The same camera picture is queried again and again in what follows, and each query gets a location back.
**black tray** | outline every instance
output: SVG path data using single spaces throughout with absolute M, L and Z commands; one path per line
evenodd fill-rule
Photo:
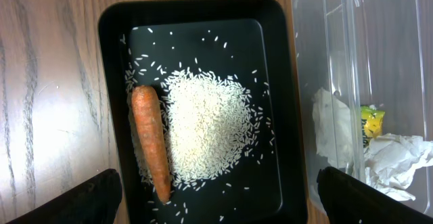
M 265 221 L 306 223 L 302 164 L 296 125 L 296 107 L 288 52 L 286 21 L 274 0 L 182 0 L 119 3 L 108 8 L 99 21 L 99 38 L 110 105 L 118 146 L 125 195 L 132 223 L 262 223 Z M 259 144 L 232 172 L 207 181 L 198 192 L 176 191 L 172 204 L 163 206 L 152 187 L 141 183 L 131 143 L 124 71 L 133 59 L 149 55 L 145 76 L 134 78 L 139 85 L 152 85 L 163 95 L 160 81 L 173 70 L 188 66 L 197 72 L 212 70 L 221 78 L 236 74 L 240 83 L 251 89 L 251 104 L 263 107 L 273 119 L 276 140 L 261 122 Z M 156 61 L 152 70 L 150 63 Z M 168 73 L 161 75 L 156 67 Z M 269 83 L 269 96 L 263 96 Z M 256 160 L 264 154 L 258 165 Z M 186 215 L 183 203 L 187 203 Z

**orange carrot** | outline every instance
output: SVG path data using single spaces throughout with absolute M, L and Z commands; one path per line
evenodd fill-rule
M 170 173 L 162 132 L 160 102 L 151 86 L 134 88 L 132 108 L 141 148 L 161 202 L 170 199 Z

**pile of rice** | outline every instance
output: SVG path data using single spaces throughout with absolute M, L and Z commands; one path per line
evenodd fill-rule
M 174 71 L 161 85 L 168 93 L 162 97 L 161 114 L 173 185 L 194 186 L 198 179 L 229 172 L 243 148 L 256 140 L 258 124 L 250 122 L 250 91 L 212 71 L 193 74 L 189 69 Z M 151 183 L 132 110 L 129 120 L 139 173 L 143 182 Z

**crumpled paper towel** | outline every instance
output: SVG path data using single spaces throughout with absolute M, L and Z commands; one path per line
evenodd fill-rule
M 316 92 L 313 102 L 317 154 L 327 157 L 329 165 L 337 169 L 347 167 L 353 161 L 349 107 L 323 88 Z
M 329 165 L 345 168 L 353 161 L 350 110 L 323 88 L 313 102 L 317 154 L 325 156 Z M 405 189 L 416 169 L 433 165 L 433 142 L 389 133 L 370 141 L 364 159 L 366 184 L 398 201 L 415 200 Z
M 364 159 L 366 184 L 398 201 L 415 200 L 404 189 L 416 169 L 433 165 L 433 142 L 388 133 L 370 141 Z

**table surface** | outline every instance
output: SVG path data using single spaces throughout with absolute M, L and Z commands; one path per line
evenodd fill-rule
M 120 1 L 140 0 L 0 0 L 0 223 L 119 171 L 97 22 Z M 291 1 L 277 1 L 293 41 Z M 116 223 L 128 222 L 122 201 Z

